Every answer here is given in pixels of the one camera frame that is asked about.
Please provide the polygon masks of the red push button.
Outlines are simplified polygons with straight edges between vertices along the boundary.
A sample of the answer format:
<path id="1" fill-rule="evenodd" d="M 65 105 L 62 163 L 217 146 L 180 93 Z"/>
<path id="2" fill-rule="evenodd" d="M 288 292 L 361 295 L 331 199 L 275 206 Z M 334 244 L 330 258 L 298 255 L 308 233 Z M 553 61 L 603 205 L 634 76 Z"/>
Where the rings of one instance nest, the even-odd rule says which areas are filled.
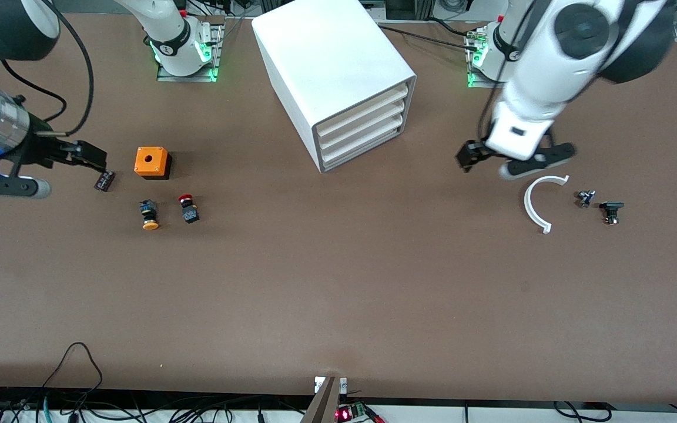
<path id="1" fill-rule="evenodd" d="M 183 194 L 178 197 L 182 210 L 182 217 L 186 223 L 191 224 L 200 219 L 198 207 L 191 194 Z"/>

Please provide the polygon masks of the yellow push button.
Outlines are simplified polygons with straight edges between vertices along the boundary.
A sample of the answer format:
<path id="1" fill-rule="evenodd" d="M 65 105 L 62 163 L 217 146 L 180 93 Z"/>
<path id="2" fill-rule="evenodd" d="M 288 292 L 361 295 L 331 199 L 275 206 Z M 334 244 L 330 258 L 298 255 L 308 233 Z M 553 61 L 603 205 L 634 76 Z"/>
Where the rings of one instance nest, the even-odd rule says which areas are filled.
<path id="1" fill-rule="evenodd" d="M 140 215 L 142 215 L 144 230 L 156 230 L 159 228 L 157 219 L 157 206 L 152 200 L 140 201 Z"/>

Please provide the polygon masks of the white curved plastic arc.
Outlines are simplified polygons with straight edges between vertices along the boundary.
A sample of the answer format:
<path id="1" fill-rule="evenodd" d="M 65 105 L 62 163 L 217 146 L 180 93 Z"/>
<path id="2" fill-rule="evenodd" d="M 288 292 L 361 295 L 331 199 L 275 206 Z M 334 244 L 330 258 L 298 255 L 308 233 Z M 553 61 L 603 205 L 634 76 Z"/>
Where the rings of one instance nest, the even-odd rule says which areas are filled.
<path id="1" fill-rule="evenodd" d="M 543 176 L 535 179 L 525 190 L 523 197 L 523 204 L 525 212 L 535 225 L 542 229 L 543 234 L 549 234 L 552 230 L 552 224 L 547 220 L 544 220 L 538 213 L 532 203 L 532 192 L 539 184 L 555 184 L 559 186 L 564 186 L 570 180 L 570 176 L 566 175 L 564 177 L 559 176 Z"/>

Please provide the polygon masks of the circuit board with red LED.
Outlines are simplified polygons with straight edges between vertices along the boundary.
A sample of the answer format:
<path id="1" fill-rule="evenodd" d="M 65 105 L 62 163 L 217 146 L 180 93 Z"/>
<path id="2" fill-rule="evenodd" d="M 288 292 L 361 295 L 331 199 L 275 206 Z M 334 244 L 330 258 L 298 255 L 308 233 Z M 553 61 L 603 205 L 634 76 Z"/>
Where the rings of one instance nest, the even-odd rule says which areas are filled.
<path id="1" fill-rule="evenodd" d="M 384 418 L 364 402 L 352 402 L 339 406 L 335 412 L 335 421 L 336 423 L 386 423 Z"/>

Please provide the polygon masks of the orange button enclosure box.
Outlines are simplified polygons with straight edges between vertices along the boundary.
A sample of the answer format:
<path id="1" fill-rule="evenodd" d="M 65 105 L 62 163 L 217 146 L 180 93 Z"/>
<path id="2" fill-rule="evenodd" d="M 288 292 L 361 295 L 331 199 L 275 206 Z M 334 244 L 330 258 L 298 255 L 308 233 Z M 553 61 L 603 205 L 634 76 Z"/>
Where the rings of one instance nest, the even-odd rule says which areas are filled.
<path id="1" fill-rule="evenodd" d="M 133 171 L 146 180 L 169 180 L 173 156 L 161 146 L 142 146 L 137 149 Z"/>

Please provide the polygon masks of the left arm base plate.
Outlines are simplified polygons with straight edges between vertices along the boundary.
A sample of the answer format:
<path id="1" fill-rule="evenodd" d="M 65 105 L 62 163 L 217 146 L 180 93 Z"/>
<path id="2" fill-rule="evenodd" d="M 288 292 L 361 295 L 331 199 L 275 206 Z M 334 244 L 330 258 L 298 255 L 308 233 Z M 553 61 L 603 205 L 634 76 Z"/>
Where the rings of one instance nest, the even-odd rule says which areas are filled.
<path id="1" fill-rule="evenodd" d="M 496 22 L 467 33 L 467 79 L 469 88 L 494 88 L 508 78 L 510 65 L 496 46 Z"/>

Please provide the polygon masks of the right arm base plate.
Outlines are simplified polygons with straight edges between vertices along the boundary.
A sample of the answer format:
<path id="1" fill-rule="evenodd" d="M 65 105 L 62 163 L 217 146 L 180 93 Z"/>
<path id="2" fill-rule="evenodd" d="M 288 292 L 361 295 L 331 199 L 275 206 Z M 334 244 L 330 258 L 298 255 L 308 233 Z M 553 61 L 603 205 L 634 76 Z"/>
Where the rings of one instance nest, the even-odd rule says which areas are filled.
<path id="1" fill-rule="evenodd" d="M 218 80 L 225 36 L 225 24 L 198 22 L 190 40 L 176 56 L 164 56 L 153 49 L 158 81 L 215 82 Z"/>

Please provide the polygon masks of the small black switch component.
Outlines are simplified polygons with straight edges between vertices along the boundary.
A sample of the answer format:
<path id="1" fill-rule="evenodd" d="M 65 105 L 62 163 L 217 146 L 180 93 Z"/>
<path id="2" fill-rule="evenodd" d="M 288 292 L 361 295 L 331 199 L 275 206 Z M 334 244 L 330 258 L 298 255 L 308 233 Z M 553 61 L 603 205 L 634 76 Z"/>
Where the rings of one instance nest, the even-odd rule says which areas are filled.
<path id="1" fill-rule="evenodd" d="M 618 212 L 624 208 L 624 203 L 621 202 L 605 202 L 600 203 L 599 208 L 604 212 L 604 220 L 608 225 L 616 225 L 619 223 Z"/>

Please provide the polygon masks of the metal mounting bracket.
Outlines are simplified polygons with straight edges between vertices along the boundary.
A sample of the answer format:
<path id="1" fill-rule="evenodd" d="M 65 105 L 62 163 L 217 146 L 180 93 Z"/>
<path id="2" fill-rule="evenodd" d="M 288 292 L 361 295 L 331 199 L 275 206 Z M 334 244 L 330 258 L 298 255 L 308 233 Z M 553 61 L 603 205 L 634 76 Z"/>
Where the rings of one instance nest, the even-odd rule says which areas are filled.
<path id="1" fill-rule="evenodd" d="M 315 377 L 314 378 L 314 394 L 318 394 L 318 391 L 320 391 L 321 386 L 323 383 L 325 383 L 325 380 L 327 380 L 327 377 Z M 339 382 L 339 392 L 341 395 L 347 395 L 348 394 L 348 382 L 346 377 L 339 377 L 338 378 Z"/>

